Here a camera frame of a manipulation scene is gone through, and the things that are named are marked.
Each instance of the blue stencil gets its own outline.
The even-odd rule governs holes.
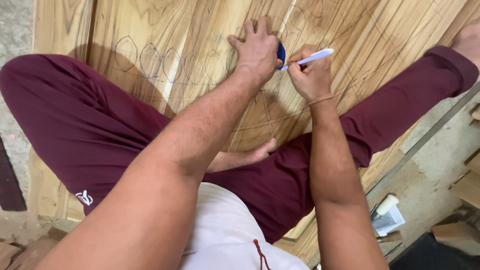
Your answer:
[[[285,65],[285,48],[283,47],[281,42],[278,43],[278,50],[276,51],[276,57],[283,62],[283,65]]]

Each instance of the maroon pants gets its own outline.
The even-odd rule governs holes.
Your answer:
[[[442,99],[470,89],[478,76],[469,60],[436,47],[342,115],[357,167],[367,167],[373,153],[389,147]],[[86,214],[170,121],[92,68],[62,55],[11,60],[0,71],[0,90],[40,158],[71,193],[83,198]],[[291,140],[261,162],[207,173],[204,182],[242,199],[273,243],[313,208],[311,137]]]

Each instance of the white shirt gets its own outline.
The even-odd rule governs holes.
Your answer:
[[[309,270],[299,258],[265,241],[247,206],[210,183],[198,189],[196,217],[179,270],[259,270],[257,239],[271,270]],[[267,270],[263,259],[263,270]]]

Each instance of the bare foot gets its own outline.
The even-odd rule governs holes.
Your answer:
[[[455,37],[452,49],[468,58],[480,70],[480,23],[465,26]]]
[[[268,153],[275,150],[275,147],[276,140],[273,138],[252,150],[239,152],[219,152],[212,163],[210,163],[208,166],[207,172],[225,171],[259,162],[263,159],[266,159],[268,157]]]

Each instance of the red drawstring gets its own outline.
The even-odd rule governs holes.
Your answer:
[[[271,269],[268,267],[267,258],[266,258],[265,255],[260,251],[260,246],[258,245],[258,240],[257,240],[257,239],[254,239],[254,240],[253,240],[253,243],[254,243],[255,246],[257,247],[258,255],[260,255],[260,270],[262,270],[262,267],[263,267],[263,260],[262,260],[262,258],[265,259],[265,265],[267,266],[267,269],[268,269],[268,270],[271,270]]]

